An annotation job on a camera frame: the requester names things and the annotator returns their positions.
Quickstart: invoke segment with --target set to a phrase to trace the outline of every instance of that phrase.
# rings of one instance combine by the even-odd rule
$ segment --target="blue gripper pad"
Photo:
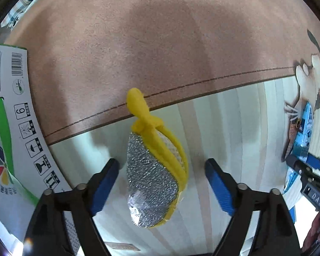
[[[307,155],[306,164],[308,164],[310,167],[313,167],[314,169],[320,169],[320,160],[310,153],[308,153]]]
[[[232,176],[224,173],[214,159],[208,159],[205,162],[205,175],[222,210],[233,216],[236,210],[233,200],[236,196],[237,184]]]
[[[98,212],[102,211],[105,202],[107,201],[108,195],[113,188],[113,185],[117,179],[119,171],[119,162],[115,159],[110,159],[109,162],[105,165],[101,173],[95,174],[97,177],[103,177],[100,182],[94,182],[93,185],[96,190],[92,195],[92,202],[90,206],[91,215],[94,216]]]
[[[296,222],[295,206],[289,210],[289,214],[291,216],[291,219],[293,220],[293,223],[295,224],[295,222]]]

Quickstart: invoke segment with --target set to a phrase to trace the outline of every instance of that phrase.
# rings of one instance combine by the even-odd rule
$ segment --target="screw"
[[[86,185],[85,183],[81,183],[81,184],[78,184],[76,188],[77,188],[78,190],[82,191],[82,190],[84,190],[86,187],[87,187],[87,185]]]
[[[243,190],[243,191],[248,188],[248,186],[247,186],[246,184],[244,184],[244,183],[239,183],[239,184],[237,185],[237,187],[238,187],[239,189]]]
[[[272,192],[273,194],[275,194],[275,195],[280,195],[280,194],[281,194],[281,193],[280,193],[280,190],[279,190],[279,189],[276,189],[276,188],[271,189],[271,192]]]
[[[45,194],[45,195],[50,195],[50,194],[52,194],[52,189],[46,189],[46,190],[44,191],[44,194]]]

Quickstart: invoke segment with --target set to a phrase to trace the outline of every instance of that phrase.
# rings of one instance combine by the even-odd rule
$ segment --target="blue package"
[[[294,145],[291,154],[295,155],[301,162],[306,163],[308,157],[309,146],[311,143],[311,134],[313,131],[313,109],[309,102],[307,102],[303,109],[301,122],[298,132],[295,137]],[[292,169],[288,168],[286,182],[283,193],[286,193],[293,185],[298,174]]]
[[[295,155],[301,162],[306,163],[311,134],[313,130],[313,109],[307,102],[303,109],[301,123],[296,134],[295,142],[291,154]]]

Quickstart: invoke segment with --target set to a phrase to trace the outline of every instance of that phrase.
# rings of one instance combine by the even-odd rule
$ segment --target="green stripe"
[[[26,189],[18,179],[14,176],[14,165],[13,165],[13,155],[12,155],[12,139],[9,130],[9,121],[7,119],[7,114],[4,106],[4,99],[0,97],[0,139],[2,143],[2,148],[4,149],[7,169],[9,175],[15,182],[15,185],[23,190],[28,198],[34,205],[37,205],[39,199],[32,194],[28,189]]]
[[[19,49],[27,50],[27,49],[26,49],[26,48],[24,48],[24,47],[15,46],[15,45],[9,45],[9,44],[1,44],[1,43],[0,43],[0,46],[8,46],[8,47],[14,47],[14,48],[19,48]]]

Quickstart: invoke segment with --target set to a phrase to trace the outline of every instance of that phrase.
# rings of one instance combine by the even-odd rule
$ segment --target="barcode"
[[[22,54],[12,53],[12,76],[22,76]]]

